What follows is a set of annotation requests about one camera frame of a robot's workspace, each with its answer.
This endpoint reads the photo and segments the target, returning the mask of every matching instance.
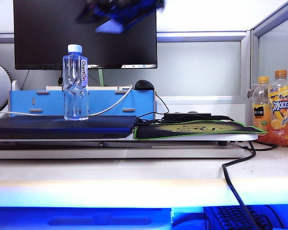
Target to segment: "black monitor screen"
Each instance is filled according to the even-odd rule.
[[[83,47],[89,68],[156,68],[156,13],[121,34],[97,33],[77,23],[86,0],[14,0],[16,69],[62,69],[68,44]]]

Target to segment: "keyboard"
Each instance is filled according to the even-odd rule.
[[[247,206],[261,230],[272,230],[270,220],[265,215],[255,212],[251,206]],[[252,230],[249,219],[240,206],[207,207],[205,212],[210,217],[211,229],[220,230]]]

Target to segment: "clear plastic bottle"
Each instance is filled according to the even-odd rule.
[[[271,112],[268,98],[268,82],[269,77],[259,77],[259,86],[252,95],[253,100],[253,124],[255,127],[263,131],[269,132],[271,126]],[[269,143],[269,134],[260,134],[258,140]]]
[[[87,58],[81,56],[80,45],[68,45],[63,57],[65,120],[88,119]]]
[[[275,82],[269,86],[268,96],[271,108],[270,143],[288,147],[288,81],[287,70],[275,71]]]

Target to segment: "green-edged mouse pad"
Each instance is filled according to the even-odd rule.
[[[253,126],[245,126],[235,121],[210,121],[199,120],[174,124],[153,124],[136,127],[133,138],[137,140],[152,140],[161,138],[173,138],[200,134],[220,133],[258,133],[266,132]]]

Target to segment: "desk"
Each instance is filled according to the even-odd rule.
[[[236,205],[221,169],[228,161],[0,160],[0,207]],[[288,148],[257,152],[228,172],[245,204],[288,204]]]

